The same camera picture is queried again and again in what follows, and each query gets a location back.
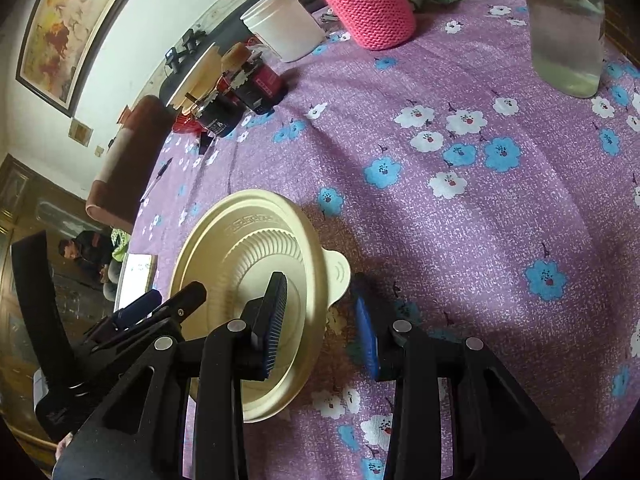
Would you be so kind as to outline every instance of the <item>label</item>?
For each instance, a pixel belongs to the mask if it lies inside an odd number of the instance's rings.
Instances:
[[[263,65],[262,68],[252,76],[252,81],[271,98],[282,88],[282,79],[267,65]]]

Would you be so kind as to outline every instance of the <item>jar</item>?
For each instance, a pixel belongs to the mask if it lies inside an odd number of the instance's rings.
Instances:
[[[223,78],[230,90],[257,115],[268,114],[284,99],[287,85],[263,60],[242,43],[222,58]]]
[[[217,89],[212,90],[195,108],[195,119],[218,137],[228,136],[238,126],[244,114],[242,106]]]
[[[592,97],[604,58],[604,0],[527,0],[531,62],[559,91]]]

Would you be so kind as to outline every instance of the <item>purple tablecloth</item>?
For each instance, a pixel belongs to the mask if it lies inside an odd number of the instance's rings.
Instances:
[[[597,98],[553,90],[530,66],[525,5],[467,0],[384,53],[333,34],[274,65],[291,91],[272,116],[205,156],[169,137],[130,248],[159,255],[167,295],[208,208],[247,188],[287,196],[402,316],[482,338],[584,474],[640,394],[640,73],[610,48]],[[340,302],[306,387],[245,427],[251,478],[382,478],[394,386],[367,378],[355,339]]]

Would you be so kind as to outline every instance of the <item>picture frame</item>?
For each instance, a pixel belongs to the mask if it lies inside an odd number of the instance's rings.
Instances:
[[[100,44],[127,0],[36,0],[16,79],[72,117]]]
[[[71,119],[71,126],[69,127],[69,137],[73,139],[75,142],[82,144],[84,147],[89,146],[89,142],[91,142],[91,135],[94,131],[86,126],[86,124],[82,124],[75,117]]]

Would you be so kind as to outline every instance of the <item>yellow plastic plate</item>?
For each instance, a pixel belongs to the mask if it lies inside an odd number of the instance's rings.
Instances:
[[[287,307],[270,378],[242,384],[245,422],[284,409],[316,363],[327,309],[351,279],[347,259],[320,246],[306,215],[275,193],[249,189],[217,203],[196,225],[180,252],[171,295],[192,281],[207,288],[207,302],[182,324],[191,340],[240,317],[249,300],[264,295],[271,273],[287,277]],[[197,380],[191,385],[197,397]]]

